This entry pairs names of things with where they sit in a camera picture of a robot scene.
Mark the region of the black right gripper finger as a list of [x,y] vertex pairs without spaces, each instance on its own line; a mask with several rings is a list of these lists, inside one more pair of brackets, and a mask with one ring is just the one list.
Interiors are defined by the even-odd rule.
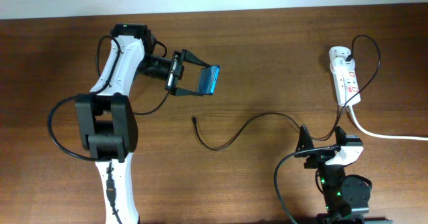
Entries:
[[296,152],[300,152],[303,150],[312,150],[312,149],[314,149],[312,137],[310,136],[306,126],[301,125]]
[[347,137],[346,137],[345,131],[340,126],[337,126],[334,129],[334,133],[335,133],[336,145],[344,146],[347,143]]

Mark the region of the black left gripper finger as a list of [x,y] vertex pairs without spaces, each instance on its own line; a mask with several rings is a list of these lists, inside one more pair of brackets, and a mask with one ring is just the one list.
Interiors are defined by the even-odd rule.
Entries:
[[189,51],[187,49],[182,50],[182,57],[183,57],[184,62],[187,62],[190,64],[195,64],[195,65],[202,66],[202,67],[211,67],[210,64],[199,59],[195,54],[193,54],[191,51]]
[[186,90],[183,88],[175,88],[171,91],[171,94],[174,96],[203,96],[203,94],[201,93]]

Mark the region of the blue Galaxy smartphone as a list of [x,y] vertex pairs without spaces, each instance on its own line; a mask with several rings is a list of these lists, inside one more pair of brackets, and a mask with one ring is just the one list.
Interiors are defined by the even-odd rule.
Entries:
[[220,66],[218,65],[214,65],[208,68],[203,68],[200,71],[200,75],[199,75],[197,93],[202,95],[214,94],[219,72],[220,72]]

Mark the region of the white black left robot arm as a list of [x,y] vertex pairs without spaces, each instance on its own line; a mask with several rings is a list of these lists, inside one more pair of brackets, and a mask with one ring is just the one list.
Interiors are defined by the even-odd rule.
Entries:
[[174,96],[204,96],[214,93],[220,67],[185,49],[172,58],[155,55],[158,41],[144,24],[118,23],[108,38],[105,68],[90,93],[76,98],[76,114],[82,146],[102,181],[106,222],[139,223],[131,173],[138,125],[129,100],[136,75],[165,81],[165,90]]

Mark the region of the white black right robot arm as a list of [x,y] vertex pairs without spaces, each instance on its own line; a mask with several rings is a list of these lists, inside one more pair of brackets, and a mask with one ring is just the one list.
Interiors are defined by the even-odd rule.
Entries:
[[318,223],[392,223],[385,217],[366,218],[372,182],[360,175],[348,175],[345,168],[356,162],[363,151],[357,135],[335,130],[336,143],[316,148],[308,129],[300,127],[296,158],[305,158],[305,169],[314,169],[316,184],[324,197],[326,212],[316,216]]

